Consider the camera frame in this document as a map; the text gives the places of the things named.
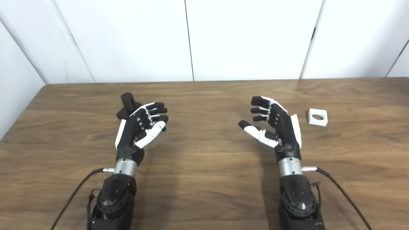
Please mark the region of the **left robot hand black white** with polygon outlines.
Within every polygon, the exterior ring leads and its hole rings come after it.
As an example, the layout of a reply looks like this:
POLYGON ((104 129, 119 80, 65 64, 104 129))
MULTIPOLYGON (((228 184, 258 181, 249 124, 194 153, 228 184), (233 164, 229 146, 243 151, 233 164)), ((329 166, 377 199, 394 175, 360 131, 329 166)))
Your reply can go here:
POLYGON ((124 108, 117 113, 121 120, 115 140, 117 160, 129 159, 140 165, 144 147, 166 130, 169 117, 162 102, 142 105, 135 101, 124 102, 124 108))

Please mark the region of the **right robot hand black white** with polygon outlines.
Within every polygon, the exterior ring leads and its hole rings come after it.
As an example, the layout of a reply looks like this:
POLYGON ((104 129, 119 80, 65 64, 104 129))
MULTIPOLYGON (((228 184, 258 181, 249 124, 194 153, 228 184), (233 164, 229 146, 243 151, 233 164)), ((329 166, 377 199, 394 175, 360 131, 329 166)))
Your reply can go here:
POLYGON ((250 112, 258 114, 253 117, 253 121, 267 122, 274 132, 254 126, 245 120, 239 122, 239 127, 259 142, 272 147, 278 162, 285 158, 301 160, 302 139, 297 114, 289 115, 279 102, 264 96, 253 96, 251 105, 253 108, 250 112))

